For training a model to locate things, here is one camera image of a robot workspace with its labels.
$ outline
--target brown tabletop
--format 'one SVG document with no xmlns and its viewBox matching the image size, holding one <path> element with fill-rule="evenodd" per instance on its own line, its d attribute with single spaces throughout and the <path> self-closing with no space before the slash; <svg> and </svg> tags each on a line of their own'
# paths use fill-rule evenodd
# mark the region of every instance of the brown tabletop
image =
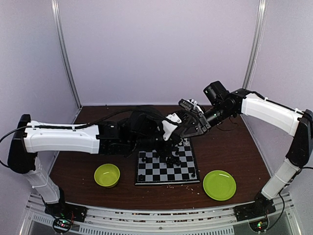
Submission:
<svg viewBox="0 0 313 235">
<path fill-rule="evenodd" d="M 155 106 L 164 115 L 178 106 Z M 86 123 L 130 106 L 84 107 L 76 123 Z M 112 118 L 127 117 L 121 114 Z M 191 209 L 206 208 L 252 201 L 254 195 L 269 180 L 266 166 L 242 119 L 233 119 L 238 126 L 232 131 L 216 127 L 201 137 L 192 139 L 201 183 L 161 186 L 135 186 L 136 156 L 100 156 L 81 152 L 61 152 L 51 172 L 52 180 L 65 191 L 66 200 L 72 203 L 120 209 Z M 235 124 L 226 120 L 219 128 L 233 129 Z M 113 188 L 103 188 L 93 179 L 94 171 L 102 164 L 119 167 L 120 180 Z M 212 170 L 229 172 L 237 183 L 235 195 L 223 202 L 209 198 L 202 180 Z"/>
</svg>

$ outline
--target black cable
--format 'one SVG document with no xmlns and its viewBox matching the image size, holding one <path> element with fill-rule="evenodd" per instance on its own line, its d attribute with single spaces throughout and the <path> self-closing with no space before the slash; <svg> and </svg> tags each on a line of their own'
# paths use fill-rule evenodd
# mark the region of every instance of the black cable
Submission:
<svg viewBox="0 0 313 235">
<path fill-rule="evenodd" d="M 237 127 L 238 127 L 238 123 L 234 122 L 231 117 L 228 118 L 230 120 L 230 122 L 233 124 L 233 125 L 236 125 L 234 128 L 232 129 L 227 129 L 227 130 L 224 130 L 224 129 L 221 129 L 219 128 L 219 126 L 216 126 L 217 129 L 219 129 L 220 131 L 233 131 L 235 130 Z"/>
<path fill-rule="evenodd" d="M 301 169 L 311 169 L 311 170 L 313 170 L 313 167 L 305 166 L 305 167 L 303 167 L 303 168 L 301 168 Z"/>
<path fill-rule="evenodd" d="M 1 139 L 0 139 L 0 143 L 6 138 L 8 137 L 9 135 L 13 134 L 14 132 L 17 132 L 19 130 L 22 130 L 22 129 L 25 129 L 25 128 L 28 128 L 30 126 L 22 126 L 22 127 L 19 127 L 19 128 L 16 128 L 14 129 L 13 131 L 10 131 L 9 133 L 6 133 Z M 5 166 L 6 168 L 10 168 L 8 165 L 4 164 L 1 160 L 0 160 L 0 164 Z"/>
<path fill-rule="evenodd" d="M 278 218 L 276 219 L 276 221 L 275 221 L 269 228 L 267 228 L 266 231 L 272 229 L 272 228 L 275 226 L 275 224 L 277 224 L 277 222 L 279 221 L 279 219 L 282 217 L 282 215 L 283 215 L 283 213 L 284 213 L 284 210 L 285 210 L 285 201 L 284 201 L 284 199 L 283 199 L 283 197 L 282 197 L 282 195 L 281 195 L 281 191 L 279 192 L 278 195 L 280 196 L 280 198 L 281 198 L 282 201 L 283 201 L 282 212 L 280 212 L 280 215 L 278 216 Z"/>
<path fill-rule="evenodd" d="M 49 214 L 54 218 L 54 221 L 53 221 L 53 223 L 52 223 L 52 228 L 53 228 L 53 230 L 54 230 L 56 233 L 58 233 L 58 234 L 60 234 L 60 233 L 62 233 L 62 234 L 67 233 L 67 232 L 72 228 L 72 226 L 74 225 L 74 221 L 73 221 L 74 214 L 73 214 L 73 212 L 72 212 L 72 220 L 69 220 L 69 219 L 66 219 L 66 218 L 63 218 L 63 217 L 57 218 L 57 217 L 50 211 L 50 208 L 46 205 L 46 202 L 44 201 L 44 199 L 43 199 L 42 196 L 41 196 L 41 198 L 42 198 L 42 201 L 43 201 L 43 203 L 44 203 L 45 208 L 48 210 Z M 64 221 L 67 223 L 68 228 L 67 228 L 66 230 L 64 230 L 64 231 L 63 231 L 63 230 L 56 230 L 54 226 L 57 225 L 57 226 L 59 227 L 59 222 L 61 222 L 62 224 L 64 224 Z"/>
<path fill-rule="evenodd" d="M 80 125 L 80 126 L 75 126 L 74 128 L 72 126 L 50 126 L 50 125 L 39 125 L 39 126 L 34 126 L 34 128 L 79 130 L 79 129 L 84 129 L 84 128 L 90 127 L 92 125 L 99 124 L 99 123 L 101 123 L 101 122 L 103 122 L 103 121 L 105 121 L 105 120 L 107 120 L 107 119 L 109 119 L 109 118 L 111 118 L 113 116 L 116 116 L 118 114 L 131 112 L 131 111 L 137 111 L 137 112 L 142 112 L 142 113 L 145 113 L 145 114 L 148 114 L 148 115 L 157 116 L 157 117 L 159 117 L 159 119 L 156 119 L 156 120 L 165 120 L 165 121 L 167 121 L 170 124 L 173 124 L 175 126 L 190 127 L 190 125 L 188 125 L 188 124 L 183 124 L 183 123 L 179 124 L 177 122 L 169 120 L 167 117 L 165 117 L 165 116 L 163 116 L 161 114 L 158 114 L 158 113 L 155 113 L 155 112 L 152 112 L 152 111 L 141 110 L 141 109 L 125 109 L 125 110 L 116 111 L 116 112 L 114 112 L 112 114 L 109 114 L 109 115 L 107 115 L 105 117 L 102 117 L 102 118 L 100 118 L 100 119 L 98 119 L 96 121 L 89 122 L 87 124 L 83 124 L 83 125 Z M 191 115 L 194 118 L 194 120 L 195 120 L 194 123 L 195 124 L 193 126 L 195 126 L 195 125 L 197 125 L 199 123 L 199 120 L 198 120 L 198 117 L 197 117 L 196 114 L 194 114 L 194 113 L 192 113 L 190 111 L 187 111 L 187 110 L 180 110 L 180 111 L 185 112 L 185 113 Z"/>
<path fill-rule="evenodd" d="M 264 99 L 264 100 L 265 100 L 265 97 L 262 96 L 260 93 L 258 93 L 258 92 L 256 92 L 256 91 L 252 91 L 251 93 L 256 94 L 258 97 L 260 97 L 261 99 Z M 278 105 L 278 106 L 281 106 L 281 107 L 283 107 L 283 108 L 285 108 L 285 109 L 288 109 L 288 110 L 290 110 L 290 111 L 297 112 L 298 114 L 301 114 L 301 115 L 304 114 L 304 113 L 301 112 L 301 111 L 296 111 L 296 110 L 293 109 L 293 108 L 290 108 L 290 107 L 288 107 L 288 106 L 286 106 L 286 105 L 277 103 L 277 102 L 275 102 L 275 101 L 272 101 L 272 100 L 269 100 L 269 99 L 267 99 L 266 101 L 268 101 L 268 102 L 270 102 L 270 103 L 273 103 L 273 104 L 276 104 L 276 105 Z"/>
</svg>

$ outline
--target metal frame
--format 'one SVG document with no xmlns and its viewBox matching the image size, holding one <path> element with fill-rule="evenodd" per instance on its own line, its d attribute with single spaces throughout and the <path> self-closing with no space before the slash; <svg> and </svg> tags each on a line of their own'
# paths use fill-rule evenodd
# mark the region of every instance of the metal frame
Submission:
<svg viewBox="0 0 313 235">
<path fill-rule="evenodd" d="M 256 60 L 260 45 L 261 45 L 261 38 L 263 35 L 263 31 L 264 31 L 266 8 L 267 8 L 267 0 L 260 0 L 258 17 L 256 19 L 254 38 L 253 38 L 253 43 L 252 43 L 252 49 L 251 49 L 248 67 L 246 69 L 246 75 L 245 75 L 245 79 L 243 83 L 244 89 L 247 89 L 249 87 L 253 73 L 255 71 L 255 60 Z"/>
<path fill-rule="evenodd" d="M 59 43 L 60 43 L 61 53 L 62 53 L 62 58 L 63 58 L 63 64 L 64 64 L 65 71 L 67 74 L 67 79 L 69 82 L 70 89 L 71 89 L 72 94 L 73 94 L 74 99 L 75 99 L 76 106 L 79 109 L 82 107 L 82 105 L 81 105 L 81 102 L 80 102 L 80 99 L 78 96 L 78 92 L 77 92 L 75 82 L 73 79 L 73 74 L 72 74 L 70 64 L 69 64 L 67 49 L 66 49 L 66 45 L 65 45 L 65 41 L 64 41 L 62 23 L 61 23 L 59 1 L 58 0 L 51 0 L 51 4 L 52 4 L 53 18 L 54 18 L 54 21 L 55 21 L 55 24 L 57 27 L 57 31 L 58 31 Z"/>
<path fill-rule="evenodd" d="M 290 227 L 294 235 L 301 235 L 298 226 L 298 217 L 289 193 L 283 195 L 286 203 L 286 213 Z M 282 209 L 280 197 L 274 199 L 274 204 L 279 214 Z M 102 207 L 86 206 L 88 212 L 84 223 L 75 222 L 74 233 L 83 235 L 101 234 L 133 234 L 133 235 L 155 235 L 155 234 L 218 234 L 214 231 L 233 231 L 235 225 L 247 223 L 237 222 L 233 207 L 227 205 L 213 208 L 188 209 L 188 210 L 122 210 Z M 51 226 L 53 218 L 45 214 L 42 199 L 36 194 L 31 194 L 23 214 L 20 235 L 27 235 L 32 221 Z"/>
</svg>

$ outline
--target black bracket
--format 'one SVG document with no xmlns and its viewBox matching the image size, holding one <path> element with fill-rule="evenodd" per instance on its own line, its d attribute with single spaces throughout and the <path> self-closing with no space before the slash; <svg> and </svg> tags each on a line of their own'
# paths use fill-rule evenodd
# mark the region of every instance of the black bracket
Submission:
<svg viewBox="0 0 313 235">
<path fill-rule="evenodd" d="M 261 192 L 254 198 L 254 202 L 234 207 L 237 221 L 251 220 L 276 212 L 273 200 L 268 200 Z"/>
<path fill-rule="evenodd" d="M 68 220 L 73 220 L 77 222 L 84 222 L 87 214 L 87 208 L 83 206 L 68 204 L 65 202 L 64 191 L 60 189 L 60 199 L 58 203 L 45 204 L 45 213 L 50 214 L 53 217 L 64 218 Z"/>
</svg>

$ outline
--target wire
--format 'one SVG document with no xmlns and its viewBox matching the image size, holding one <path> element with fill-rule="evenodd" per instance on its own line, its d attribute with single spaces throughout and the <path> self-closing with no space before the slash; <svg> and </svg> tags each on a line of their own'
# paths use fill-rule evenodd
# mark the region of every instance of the wire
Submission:
<svg viewBox="0 0 313 235">
<path fill-rule="evenodd" d="M 47 204 L 46 204 L 46 202 L 44 201 L 44 198 L 41 196 L 41 198 L 42 198 L 42 201 L 43 201 L 43 203 L 44 203 L 44 206 L 45 206 L 45 208 L 48 210 L 48 212 L 49 212 L 49 214 L 54 218 L 54 221 L 53 221 L 53 223 L 52 223 L 52 228 L 53 228 L 53 230 L 56 232 L 56 233 L 58 233 L 58 234 L 65 234 L 65 233 L 67 233 L 71 228 L 72 228 L 72 226 L 74 225 L 74 213 L 71 211 L 71 214 L 72 214 L 72 217 L 71 217 L 71 220 L 69 220 L 69 219 L 66 219 L 66 218 L 64 218 L 64 217 L 59 217 L 59 218 L 57 218 L 55 215 L 54 215 L 54 213 L 52 213 L 51 211 L 50 211 L 50 208 L 47 206 Z M 65 222 L 66 222 L 66 225 L 67 225 L 67 229 L 66 230 L 57 230 L 54 226 L 57 226 L 57 227 L 59 227 L 59 224 L 60 224 L 60 222 L 61 222 L 61 224 L 65 224 Z"/>
<path fill-rule="evenodd" d="M 84 129 L 84 128 L 87 128 L 87 127 L 90 127 L 92 125 L 96 125 L 96 124 L 99 124 L 113 116 L 116 116 L 118 114 L 121 114 L 121 113 L 126 113 L 126 112 L 131 112 L 131 111 L 137 111 L 137 112 L 142 112 L 142 113 L 145 113 L 145 114 L 149 114 L 149 115 L 153 115 L 153 116 L 157 116 L 159 118 L 154 118 L 156 120 L 165 120 L 167 122 L 169 122 L 170 124 L 173 124 L 175 126 L 183 126 L 183 127 L 190 127 L 191 125 L 188 125 L 188 124 L 179 124 L 177 122 L 174 122 L 174 121 L 171 121 L 169 120 L 167 117 L 163 116 L 162 114 L 158 114 L 158 113 L 155 113 L 155 112 L 152 112 L 152 111 L 148 111 L 148 110 L 141 110 L 141 109 L 125 109 L 125 110 L 120 110 L 120 111 L 116 111 L 110 115 L 107 115 L 105 117 L 102 117 L 96 121 L 93 121 L 93 122 L 89 122 L 87 124 L 83 124 L 83 125 L 80 125 L 80 126 L 50 126 L 50 125 L 39 125 L 39 126 L 34 126 L 35 128 L 45 128 L 45 129 L 68 129 L 68 130 L 79 130 L 79 129 Z M 196 126 L 198 123 L 199 123 L 199 120 L 198 120 L 198 117 L 196 114 L 190 112 L 190 111 L 187 111 L 187 110 L 180 110 L 182 112 L 185 112 L 187 114 L 189 114 L 190 116 L 192 116 L 194 118 L 194 123 L 192 126 Z"/>
<path fill-rule="evenodd" d="M 236 125 L 234 128 L 232 128 L 232 129 L 227 129 L 227 130 L 222 129 L 222 128 L 220 128 L 219 126 L 216 126 L 216 128 L 219 129 L 220 131 L 233 131 L 233 130 L 235 130 L 235 129 L 238 127 L 238 123 L 234 122 L 234 121 L 231 119 L 231 117 L 229 117 L 229 120 L 230 120 L 230 122 L 231 122 L 233 125 Z"/>
<path fill-rule="evenodd" d="M 311 170 L 313 170 L 313 167 L 305 166 L 305 167 L 303 167 L 303 168 L 301 168 L 301 169 L 311 169 Z"/>
<path fill-rule="evenodd" d="M 8 137 L 9 135 L 17 132 L 17 131 L 20 131 L 22 129 L 25 129 L 25 128 L 28 128 L 29 126 L 22 126 L 22 127 L 19 127 L 19 128 L 16 128 L 14 129 L 13 131 L 10 131 L 9 133 L 6 133 L 1 139 L 0 139 L 0 143 L 6 138 Z M 0 164 L 5 166 L 6 168 L 10 168 L 8 165 L 4 164 L 1 160 L 0 160 Z"/>
<path fill-rule="evenodd" d="M 282 212 L 280 212 L 280 215 L 278 216 L 278 218 L 276 219 L 276 221 L 275 221 L 269 228 L 267 228 L 266 231 L 272 229 L 272 228 L 275 226 L 275 224 L 277 224 L 277 222 L 279 221 L 279 219 L 282 217 L 282 215 L 283 215 L 283 213 L 284 213 L 284 210 L 285 210 L 285 201 L 284 201 L 284 199 L 283 199 L 283 197 L 282 197 L 282 195 L 281 195 L 281 191 L 279 192 L 278 195 L 280 196 L 280 198 L 281 198 L 282 201 L 283 201 Z"/>
</svg>

